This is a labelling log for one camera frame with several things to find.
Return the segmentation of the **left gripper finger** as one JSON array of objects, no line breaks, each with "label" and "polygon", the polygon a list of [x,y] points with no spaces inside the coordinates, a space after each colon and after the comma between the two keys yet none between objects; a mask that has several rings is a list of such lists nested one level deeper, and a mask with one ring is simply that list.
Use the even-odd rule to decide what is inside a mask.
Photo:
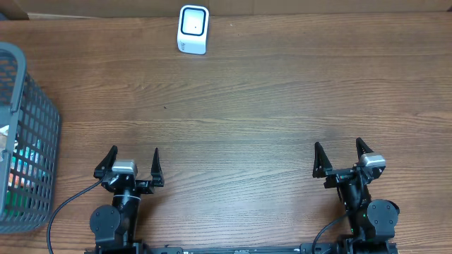
[{"label": "left gripper finger", "polygon": [[163,187],[165,180],[160,166],[159,150],[155,148],[153,155],[153,163],[151,166],[152,185],[154,187]]},{"label": "left gripper finger", "polygon": [[113,145],[104,159],[95,167],[93,176],[96,179],[102,179],[108,171],[112,170],[112,166],[116,161],[118,148]]}]

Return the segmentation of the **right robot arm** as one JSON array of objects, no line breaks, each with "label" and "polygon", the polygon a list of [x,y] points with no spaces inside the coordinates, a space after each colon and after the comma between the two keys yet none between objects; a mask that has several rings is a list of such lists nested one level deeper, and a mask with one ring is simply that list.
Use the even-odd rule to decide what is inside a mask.
[{"label": "right robot arm", "polygon": [[[350,168],[334,169],[322,145],[314,145],[312,176],[324,179],[324,188],[334,188],[343,203],[345,214],[327,224],[317,233],[311,253],[397,253],[395,236],[400,208],[394,202],[371,198],[367,187],[386,168],[383,155],[373,151],[361,138],[356,139],[358,161]],[[334,243],[319,244],[325,231],[347,219],[351,233],[341,235]]]}]

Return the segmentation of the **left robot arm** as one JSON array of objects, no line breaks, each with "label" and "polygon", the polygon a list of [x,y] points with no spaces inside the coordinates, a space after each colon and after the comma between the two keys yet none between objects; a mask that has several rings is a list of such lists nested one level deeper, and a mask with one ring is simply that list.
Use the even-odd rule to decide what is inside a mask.
[{"label": "left robot arm", "polygon": [[118,160],[118,148],[112,146],[95,167],[93,176],[113,194],[110,205],[98,207],[90,216],[90,229],[95,235],[95,253],[149,253],[149,247],[135,238],[142,195],[150,195],[165,180],[160,166],[159,150],[153,154],[150,180],[137,178],[134,160]]}]

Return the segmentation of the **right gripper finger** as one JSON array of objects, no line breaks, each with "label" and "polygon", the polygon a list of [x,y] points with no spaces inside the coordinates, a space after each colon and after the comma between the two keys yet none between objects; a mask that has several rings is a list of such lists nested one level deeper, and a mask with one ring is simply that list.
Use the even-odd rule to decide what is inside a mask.
[{"label": "right gripper finger", "polygon": [[361,138],[356,139],[357,157],[360,159],[366,153],[373,153],[374,151]]},{"label": "right gripper finger", "polygon": [[314,178],[324,178],[329,171],[332,171],[333,167],[329,161],[323,147],[320,142],[314,144],[314,167],[312,176]]}]

